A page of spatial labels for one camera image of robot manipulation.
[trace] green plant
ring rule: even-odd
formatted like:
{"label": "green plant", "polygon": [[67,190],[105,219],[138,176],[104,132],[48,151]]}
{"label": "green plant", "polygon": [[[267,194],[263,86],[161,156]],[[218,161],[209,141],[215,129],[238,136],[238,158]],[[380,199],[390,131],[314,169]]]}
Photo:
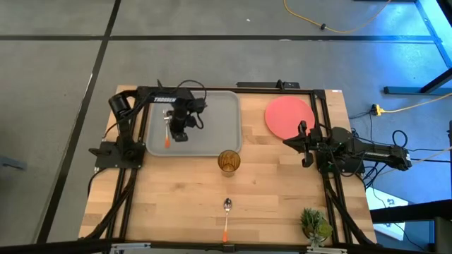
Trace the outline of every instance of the green plant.
{"label": "green plant", "polygon": [[325,220],[323,214],[311,208],[304,208],[301,225],[304,235],[309,238],[313,247],[322,246],[322,242],[333,232],[333,228]]}

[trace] red plate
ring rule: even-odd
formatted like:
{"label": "red plate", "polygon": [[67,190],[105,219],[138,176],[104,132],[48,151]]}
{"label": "red plate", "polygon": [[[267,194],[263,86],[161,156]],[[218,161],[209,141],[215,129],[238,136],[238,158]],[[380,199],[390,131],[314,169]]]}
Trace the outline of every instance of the red plate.
{"label": "red plate", "polygon": [[301,120],[306,121],[307,133],[315,123],[311,107],[301,99],[291,96],[278,97],[270,102],[265,118],[270,131],[282,139],[297,136]]}

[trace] plastic tray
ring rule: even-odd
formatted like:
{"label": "plastic tray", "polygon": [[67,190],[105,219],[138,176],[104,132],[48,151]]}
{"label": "plastic tray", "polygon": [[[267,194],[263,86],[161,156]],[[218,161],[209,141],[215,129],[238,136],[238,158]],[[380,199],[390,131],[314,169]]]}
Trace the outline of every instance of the plastic tray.
{"label": "plastic tray", "polygon": [[[192,91],[194,97],[204,92]],[[155,156],[218,156],[224,150],[240,151],[242,148],[242,121],[238,96],[230,91],[208,91],[207,107],[200,114],[204,122],[202,130],[185,128],[186,142],[175,142],[165,148],[165,122],[163,110],[171,110],[170,104],[152,104],[146,148]]]}

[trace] concrete floor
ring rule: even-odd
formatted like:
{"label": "concrete floor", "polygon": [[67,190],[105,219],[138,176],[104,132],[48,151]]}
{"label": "concrete floor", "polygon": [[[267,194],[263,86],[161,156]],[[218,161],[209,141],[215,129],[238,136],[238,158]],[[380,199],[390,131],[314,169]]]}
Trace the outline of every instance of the concrete floor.
{"label": "concrete floor", "polygon": [[[349,0],[287,2],[294,11],[335,28],[354,27],[383,5]],[[102,35],[113,3],[0,1],[0,36]],[[422,0],[422,4],[434,17],[432,22],[449,50],[452,40],[446,35],[452,32],[444,17],[438,15],[433,0]],[[325,34],[290,16],[282,1],[276,0],[123,1],[113,28],[113,35]],[[354,35],[428,34],[414,4],[394,3]],[[99,46],[100,42],[0,41],[0,103],[8,107],[0,113],[4,120],[0,155],[29,165],[26,171],[0,171],[4,204],[0,245],[34,241]],[[281,78],[305,88],[343,90],[349,115],[354,115],[373,103],[396,109],[431,99],[388,96],[381,90],[386,85],[422,86],[445,70],[431,42],[109,42],[49,240],[74,240],[78,235],[95,161],[88,148],[99,145],[109,113],[107,100],[120,84],[155,85],[159,78],[164,85],[176,85],[191,78],[208,86],[232,86],[237,81]],[[392,132],[401,129],[410,138],[409,148],[448,147],[449,103],[445,99],[374,118],[373,137],[390,143]],[[354,120],[352,125],[362,137],[369,137],[368,118]],[[427,155],[417,152],[412,157]],[[419,164],[407,172],[386,174],[374,185],[411,202],[450,198],[450,167]],[[407,234],[416,231],[408,228]]]}

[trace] glass cup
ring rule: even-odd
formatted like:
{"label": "glass cup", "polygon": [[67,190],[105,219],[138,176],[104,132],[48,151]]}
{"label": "glass cup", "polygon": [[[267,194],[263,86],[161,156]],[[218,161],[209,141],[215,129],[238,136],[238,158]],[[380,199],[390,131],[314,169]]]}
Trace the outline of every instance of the glass cup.
{"label": "glass cup", "polygon": [[221,174],[226,177],[234,176],[240,166],[240,156],[232,150],[225,150],[218,155],[218,166]]}

